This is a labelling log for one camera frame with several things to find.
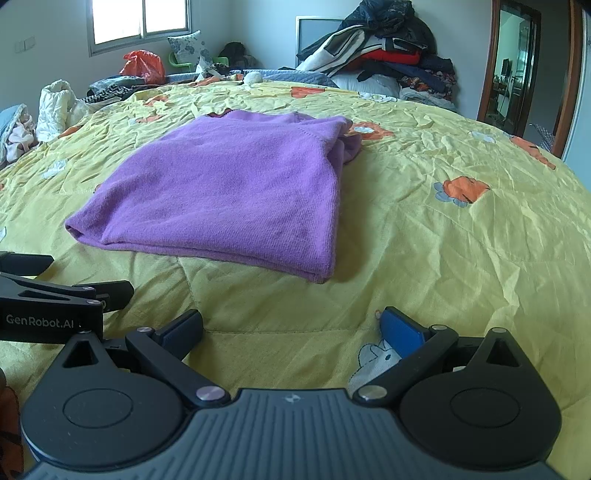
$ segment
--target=light switch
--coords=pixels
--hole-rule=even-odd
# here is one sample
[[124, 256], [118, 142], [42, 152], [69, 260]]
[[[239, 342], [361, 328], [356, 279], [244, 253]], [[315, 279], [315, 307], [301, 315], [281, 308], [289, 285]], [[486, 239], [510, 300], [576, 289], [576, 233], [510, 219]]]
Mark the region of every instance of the light switch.
[[22, 53], [22, 52], [24, 52], [25, 51], [25, 41], [24, 40], [17, 41], [14, 44], [14, 51], [16, 53]]
[[25, 39], [25, 50], [30, 50], [35, 46], [35, 37], [29, 37]]

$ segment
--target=orange flower print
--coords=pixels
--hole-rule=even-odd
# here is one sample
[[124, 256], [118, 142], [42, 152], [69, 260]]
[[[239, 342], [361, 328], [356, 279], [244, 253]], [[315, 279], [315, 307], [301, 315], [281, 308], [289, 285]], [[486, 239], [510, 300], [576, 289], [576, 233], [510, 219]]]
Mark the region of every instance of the orange flower print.
[[529, 153], [536, 160], [542, 162], [550, 170], [556, 170], [556, 165], [554, 165], [545, 156], [543, 156], [540, 149], [536, 145], [534, 145], [532, 142], [528, 142], [527, 140], [524, 140], [523, 138], [520, 138], [520, 137], [511, 137], [511, 141], [515, 145], [517, 145], [518, 147], [522, 148], [527, 153]]
[[156, 120], [160, 120], [164, 115], [151, 115], [147, 118], [138, 118], [135, 120], [138, 124], [149, 124], [150, 122], [155, 122]]
[[0, 478], [14, 480], [24, 470], [17, 395], [10, 387], [0, 394]]
[[156, 102], [168, 102], [168, 97], [166, 95], [156, 95], [145, 102], [144, 106], [154, 106]]
[[362, 140], [381, 140], [384, 137], [394, 136], [393, 132], [385, 130], [378, 124], [374, 124], [372, 122], [361, 122], [358, 124], [353, 124], [351, 130], [349, 130], [349, 134], [361, 134]]
[[82, 125], [75, 125], [73, 127], [70, 127], [62, 134], [59, 134], [57, 136], [57, 138], [64, 138], [64, 137], [67, 137], [68, 135], [75, 134], [80, 128], [82, 128]]
[[482, 197], [491, 188], [483, 181], [470, 177], [458, 177], [433, 185], [436, 190], [435, 198], [442, 202], [453, 202], [458, 207], [465, 208]]
[[291, 96], [293, 98], [306, 98], [308, 95], [324, 93], [326, 89], [313, 87], [291, 87]]
[[189, 83], [189, 86], [190, 87], [205, 87], [206, 85], [210, 85], [212, 83], [216, 83], [219, 81], [220, 81], [220, 79], [217, 77], [209, 77], [208, 79], [200, 80], [199, 82]]

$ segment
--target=wooden door frame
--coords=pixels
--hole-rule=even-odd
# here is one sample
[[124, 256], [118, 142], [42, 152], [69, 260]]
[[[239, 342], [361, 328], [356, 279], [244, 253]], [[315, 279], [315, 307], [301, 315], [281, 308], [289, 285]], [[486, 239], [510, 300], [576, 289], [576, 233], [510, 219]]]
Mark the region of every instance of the wooden door frame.
[[[501, 0], [491, 0], [492, 21], [491, 21], [491, 42], [488, 51], [488, 62], [486, 64], [486, 76], [478, 110], [478, 121], [484, 122], [486, 112], [491, 98], [492, 84], [495, 76], [496, 52], [499, 47], [499, 28], [501, 26]], [[566, 90], [564, 91], [560, 120], [556, 129], [556, 140], [552, 153], [561, 157], [569, 137], [570, 128], [573, 123], [574, 109], [579, 95], [579, 84], [581, 78], [581, 65], [583, 58], [583, 10], [574, 0], [570, 4], [570, 55], [569, 70]]]

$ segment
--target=window frame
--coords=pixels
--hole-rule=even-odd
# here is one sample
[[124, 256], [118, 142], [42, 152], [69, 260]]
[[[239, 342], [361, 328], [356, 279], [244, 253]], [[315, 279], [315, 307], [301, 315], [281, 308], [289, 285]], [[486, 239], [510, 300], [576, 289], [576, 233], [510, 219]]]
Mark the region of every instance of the window frame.
[[93, 57], [100, 55], [107, 51], [118, 50], [123, 47], [131, 47], [134, 45], [150, 43], [153, 41], [162, 40], [163, 38], [175, 35], [186, 35], [193, 33], [193, 26], [191, 23], [191, 0], [185, 1], [186, 11], [186, 23], [187, 28], [178, 28], [175, 30], [162, 30], [157, 32], [146, 32], [146, 1], [142, 0], [142, 33], [140, 35], [134, 35], [132, 37], [117, 38], [107, 42], [95, 43], [95, 19], [92, 14], [92, 2], [93, 0], [86, 0], [86, 24], [88, 33], [88, 55]]

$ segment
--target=orange plastic bag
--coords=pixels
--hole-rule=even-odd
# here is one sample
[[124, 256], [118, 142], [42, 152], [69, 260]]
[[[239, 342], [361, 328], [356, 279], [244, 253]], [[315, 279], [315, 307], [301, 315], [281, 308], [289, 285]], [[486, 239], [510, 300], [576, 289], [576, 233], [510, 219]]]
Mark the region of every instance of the orange plastic bag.
[[125, 55], [125, 67], [119, 73], [132, 77], [142, 77], [147, 85], [163, 85], [166, 74], [162, 60], [155, 53], [146, 50], [134, 50]]

